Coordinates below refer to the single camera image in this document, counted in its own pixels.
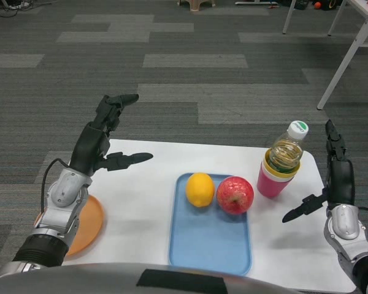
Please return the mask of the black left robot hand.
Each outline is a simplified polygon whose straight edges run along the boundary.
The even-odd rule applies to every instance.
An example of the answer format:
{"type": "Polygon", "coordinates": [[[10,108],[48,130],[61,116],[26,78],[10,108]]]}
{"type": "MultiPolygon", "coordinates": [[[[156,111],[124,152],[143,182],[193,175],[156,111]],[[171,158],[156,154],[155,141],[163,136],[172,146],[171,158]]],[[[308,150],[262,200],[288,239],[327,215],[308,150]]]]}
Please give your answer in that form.
{"type": "Polygon", "coordinates": [[[122,152],[108,154],[109,135],[119,125],[119,117],[125,107],[139,100],[138,94],[105,95],[96,109],[96,117],[86,124],[77,140],[70,160],[70,168],[93,176],[100,168],[108,171],[124,170],[133,164],[153,158],[150,153],[124,155],[122,152]]]}

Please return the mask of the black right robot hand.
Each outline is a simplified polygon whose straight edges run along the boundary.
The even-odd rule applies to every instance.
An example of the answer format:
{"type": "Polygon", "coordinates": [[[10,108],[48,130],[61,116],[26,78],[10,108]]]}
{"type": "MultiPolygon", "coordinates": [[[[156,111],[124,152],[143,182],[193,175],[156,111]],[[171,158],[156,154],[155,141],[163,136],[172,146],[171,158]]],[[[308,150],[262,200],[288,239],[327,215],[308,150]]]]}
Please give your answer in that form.
{"type": "Polygon", "coordinates": [[[354,205],[355,203],[355,176],[353,164],[345,154],[347,150],[345,140],[331,120],[325,124],[325,131],[328,154],[326,185],[322,189],[321,195],[311,194],[305,197],[300,206],[285,214],[282,219],[283,223],[313,213],[322,208],[324,202],[330,209],[337,205],[354,205]]]}

